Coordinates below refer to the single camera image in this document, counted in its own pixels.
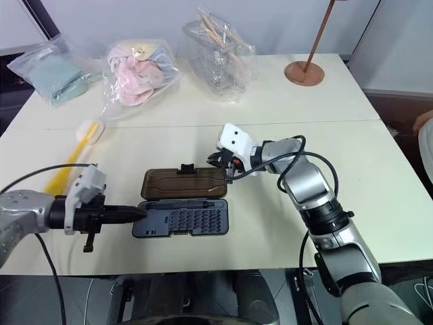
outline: plastic bag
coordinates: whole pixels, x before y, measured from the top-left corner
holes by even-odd
[[[63,35],[27,51],[7,67],[30,83],[50,106],[81,95],[102,76],[96,60]]]
[[[155,103],[180,78],[166,42],[131,39],[116,43],[106,56],[103,115],[116,118]]]
[[[222,18],[201,8],[198,18],[182,28],[188,64],[215,94],[236,102],[256,78],[255,47]]]

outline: yellow brush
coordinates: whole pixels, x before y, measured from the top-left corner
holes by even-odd
[[[87,132],[85,136],[78,142],[75,150],[69,156],[68,160],[65,162],[66,164],[75,163],[84,147],[87,144],[95,143],[102,134],[104,130],[104,124],[100,120],[93,121],[85,121],[83,125],[78,129],[79,131],[83,130],[83,126],[87,127]],[[45,186],[44,193],[51,195],[60,195],[63,193],[66,184],[68,183],[69,174],[71,172],[72,167],[61,168],[54,176],[51,178],[49,183]]]

